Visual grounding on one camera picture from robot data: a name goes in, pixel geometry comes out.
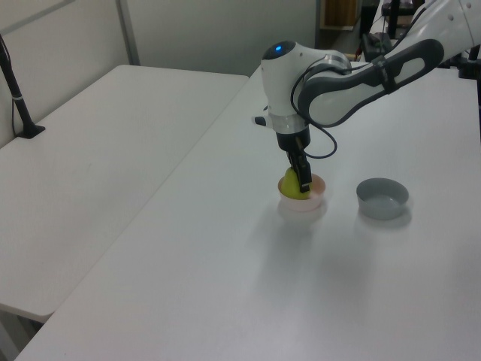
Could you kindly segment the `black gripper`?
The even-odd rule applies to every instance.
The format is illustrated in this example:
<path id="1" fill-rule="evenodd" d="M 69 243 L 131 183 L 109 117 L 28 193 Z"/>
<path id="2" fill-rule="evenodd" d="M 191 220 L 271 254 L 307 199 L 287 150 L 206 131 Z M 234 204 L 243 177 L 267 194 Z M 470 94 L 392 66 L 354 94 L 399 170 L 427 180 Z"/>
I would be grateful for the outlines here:
<path id="1" fill-rule="evenodd" d="M 310 144 L 310 130 L 303 129 L 292 134 L 277 132 L 276 137 L 279 148 L 286 151 L 290 167 L 296 173 L 300 193 L 307 194 L 310 192 L 312 173 L 310 163 L 302 150 Z"/>

